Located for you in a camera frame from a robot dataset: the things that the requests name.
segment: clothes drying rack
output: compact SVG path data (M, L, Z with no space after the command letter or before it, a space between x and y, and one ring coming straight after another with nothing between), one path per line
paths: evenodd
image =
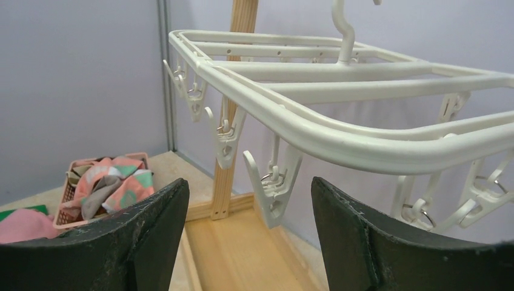
M231 32L179 30L169 34L177 55L175 68L165 61L170 77L179 97L187 101L192 120L199 121L202 115L209 119L216 144L213 201L190 206L191 219L226 218L253 203L255 215L275 233L280 230L303 153L343 167L397 175L390 214L429 232L467 227L513 201L514 191L503 187L500 177L514 158L514 111L454 121L473 91L512 88L513 75L432 63L355 42L353 28L344 18L343 0L332 4L333 22L342 39L254 34L257 6L257 0L234 0ZM229 59L216 60L219 56ZM426 75L429 78L416 78ZM220 122L208 107L203 109L209 86L222 93ZM429 95L444 95L438 123L407 130L348 124L306 107ZM263 174L252 154L245 151L254 193L231 198L233 163L246 114L275 133L272 157ZM289 145L279 165L281 139ZM481 174L484 159L501 152L506 152L506 157L496 170ZM459 204L448 218L434 221L429 213L436 205L433 194L442 171L465 162L472 163ZM430 175L426 191L410 201L415 177L426 174ZM187 248L195 266L194 254ZM309 274L301 258L291 255L295 251L284 249L281 251L294 258L286 260L293 276L298 279ZM304 267L299 270L295 264ZM207 277L197 275L196 285L206 285ZM312 276L304 277L305 290L319 289Z

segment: wooden plank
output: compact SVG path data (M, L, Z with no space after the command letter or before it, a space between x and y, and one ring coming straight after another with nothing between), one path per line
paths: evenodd
M317 290L309 276L298 277L304 272L292 269L292 251L281 253L287 244L277 248L252 209L219 221L191 221L185 229L204 290Z
M325 290L282 226L270 229L270 234L276 248L302 286L306 290Z
M202 284L200 283L198 270L196 269L196 264L193 257L193 252L191 251L191 245L189 244L186 229L184 229L182 232L180 246L185 265L185 272L187 273L187 280L189 282L189 288L191 291L202 291Z
M257 7L259 0L233 0L232 4L232 21L230 23L231 32L253 33L255 30L255 21L257 19ZM239 56L229 56L229 61L240 61ZM229 100L228 118L229 124L232 123L236 114L237 104ZM222 169L216 162L214 171L214 187L212 198L211 219L222 219L229 215L229 201L232 193L232 184L234 180L234 163L236 157L232 161L232 166L228 169Z
M230 198L229 203L230 213L250 209L253 207L253 193L233 196ZM187 209L185 221L207 218L210 216L211 209L211 201L190 205Z

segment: plastic laundry basket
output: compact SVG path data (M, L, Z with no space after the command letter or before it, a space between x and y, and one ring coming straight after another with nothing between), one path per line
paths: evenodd
M125 156L128 158L131 158L131 159L138 159L138 160L143 161L145 168L149 169L148 154L146 154L146 153L129 153L129 154L126 154ZM73 161L70 164L70 168L68 170L71 170L72 168L76 167L77 163L79 163L79 162L95 161L95 160L98 160L98 159L94 159L94 158L93 159L79 159L79 160ZM65 180L63 189L64 190L62 192L60 204L72 200L73 195L75 194L75 190L68 182L68 179ZM63 211L61 211L61 209L59 208L57 214L55 215L55 217L53 219L53 227L56 229L61 229L61 230L71 229L71 228L74 228L77 226L83 226L84 224L88 224L97 219L99 219L99 218L96 217L96 218L93 218L90 220L82 220L82 221L73 222L73 218L71 216L67 215L66 213L64 213Z

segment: white wall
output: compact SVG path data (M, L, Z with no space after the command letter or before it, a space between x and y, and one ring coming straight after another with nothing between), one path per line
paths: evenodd
M0 3L0 204L74 159L167 150L157 1Z
M330 18L332 0L322 1L260 1L256 32L291 35L339 36ZM346 1L346 15L354 26L357 41L384 47L435 62L464 65L514 73L514 2L509 0L454 1ZM228 30L231 0L172 0L172 29ZM474 93L459 113L460 118L514 110L512 93L492 90ZM219 95L210 93L206 106L219 112ZM401 129L433 124L442 97L415 98L402 101L373 101L337 106L316 106L315 110L338 120L380 128ZM178 149L210 172L214 169L212 141L205 118L192 123L185 101L177 102ZM251 191L243 150L250 150L262 169L267 164L272 135L251 116L239 143L234 187L239 192ZM445 172L439 201L432 215L441 220L455 208L467 167ZM389 213L396 178L345 169L305 156L298 180L289 202L284 224L314 244L318 244L310 200L310 182L321 176L355 198ZM509 184L509 176L503 181ZM416 185L417 195L423 185ZM513 239L512 205L506 205L476 225L448 235L473 241L494 242Z

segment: beige tabletop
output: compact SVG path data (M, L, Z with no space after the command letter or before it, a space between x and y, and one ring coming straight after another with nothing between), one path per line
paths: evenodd
M190 204L196 204L211 199L213 180L173 152L163 153L150 158L149 166L155 173L153 177L155 189L160 189L178 178L184 178L189 182ZM61 196L62 187L0 206L0 211L45 204L50 213L56 213ZM328 290L327 276L325 274L321 252L293 233L287 232L287 234L309 263L310 268L319 278L321 284ZM175 261L169 290L191 290L182 260L182 253L180 251Z

